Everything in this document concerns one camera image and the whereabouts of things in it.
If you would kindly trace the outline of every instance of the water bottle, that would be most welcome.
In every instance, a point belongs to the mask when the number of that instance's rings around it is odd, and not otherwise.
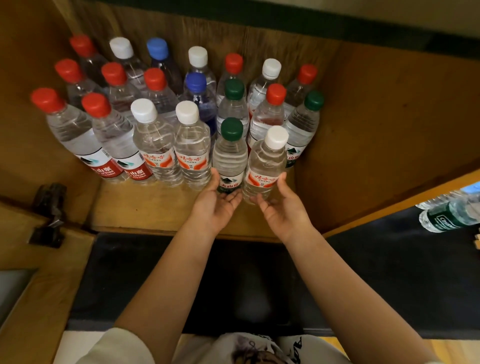
[[[167,78],[170,89],[180,96],[183,93],[183,77],[180,68],[168,51],[167,42],[162,38],[150,38],[147,48],[152,58],[151,67],[161,69]]]
[[[225,97],[225,81],[232,78],[239,79],[243,82],[244,96],[246,96],[246,87],[245,80],[242,74],[243,68],[243,57],[238,53],[229,53],[225,57],[225,72],[218,80],[218,86],[216,88],[216,106],[220,107],[220,102],[222,102]]]
[[[183,176],[173,149],[173,126],[157,113],[153,102],[146,98],[132,103],[132,114],[137,120],[133,142],[154,176],[170,187],[181,184]]]
[[[247,96],[250,119],[257,107],[265,100],[268,87],[276,82],[281,69],[282,65],[279,61],[269,58],[264,62],[262,74],[250,84]]]
[[[250,132],[247,136],[249,150],[257,140],[264,139],[268,129],[273,125],[283,125],[283,101],[287,91],[281,84],[268,87],[266,99],[257,107],[250,122]]]
[[[176,126],[178,119],[175,108],[179,101],[170,90],[164,72],[159,68],[149,68],[145,71],[145,83],[148,88],[146,98],[153,102],[162,118]]]
[[[79,64],[74,60],[64,59],[58,61],[55,64],[55,70],[67,83],[68,103],[77,109],[84,111],[82,98],[86,94],[90,92],[104,92],[99,85],[85,77]]]
[[[194,102],[179,102],[176,111],[180,122],[175,130],[175,154],[186,183],[201,190],[211,177],[210,128],[199,119]]]
[[[129,82],[134,85],[142,95],[146,94],[147,86],[145,85],[144,71],[147,65],[143,63],[133,54],[132,44],[127,38],[118,36],[110,41],[113,55],[117,57],[127,74]]]
[[[133,125],[114,110],[105,95],[91,93],[82,99],[86,112],[93,118],[93,132],[120,167],[137,183],[155,182],[152,171],[133,142]]]
[[[47,124],[55,138],[100,177],[109,182],[128,178],[96,139],[87,114],[68,105],[52,88],[38,88],[30,98],[47,114]]]
[[[247,203],[253,204],[250,197],[257,196],[258,193],[264,199],[270,194],[287,165],[287,140],[285,128],[275,125],[268,129],[264,140],[259,140],[253,146],[243,182],[243,199]]]
[[[247,167],[248,150],[243,136],[243,124],[236,118],[226,118],[221,136],[213,147],[212,165],[220,174],[217,191],[229,194],[240,187]]]
[[[443,232],[480,222],[480,194],[470,194],[424,210],[420,224],[431,232]]]
[[[451,191],[447,194],[441,194],[440,196],[437,196],[435,198],[432,198],[431,200],[422,202],[417,206],[418,208],[421,208],[422,210],[428,210],[429,208],[439,206],[444,204],[445,202],[454,200],[456,198],[465,196],[467,194],[476,194],[480,192],[480,182],[471,184],[470,186],[460,188],[459,190]]]
[[[185,78],[187,90],[181,96],[181,101],[193,101],[198,106],[200,120],[210,128],[212,146],[216,139],[216,114],[215,97],[207,88],[207,80],[202,73],[189,73]]]
[[[202,73],[207,79],[207,87],[215,96],[216,93],[216,78],[213,72],[208,68],[208,53],[203,47],[194,46],[188,50],[188,59],[190,61],[189,73]],[[184,90],[187,89],[187,79],[183,85]]]
[[[303,103],[312,89],[312,82],[317,77],[317,73],[317,68],[313,64],[304,64],[300,67],[297,78],[288,84],[287,97],[285,97],[285,103],[283,104],[285,120],[288,119],[293,109]]]
[[[242,136],[246,138],[249,126],[247,101],[243,97],[245,85],[238,78],[232,78],[225,82],[225,97],[220,102],[216,117],[216,129],[221,132],[221,125],[226,118],[237,118],[243,125]]]
[[[136,120],[132,115],[130,106],[142,94],[127,81],[127,74],[120,63],[110,62],[102,67],[102,74],[110,85],[108,89],[108,100],[112,108],[121,113],[130,123],[135,124]]]
[[[320,121],[320,109],[323,105],[322,94],[318,91],[310,91],[305,101],[294,109],[285,120],[283,127],[288,132],[288,143],[285,146],[287,168],[295,164],[315,135]]]
[[[108,84],[103,78],[102,67],[108,63],[108,60],[98,53],[92,40],[85,34],[71,37],[70,44],[80,57],[80,67],[83,72],[106,93]]]

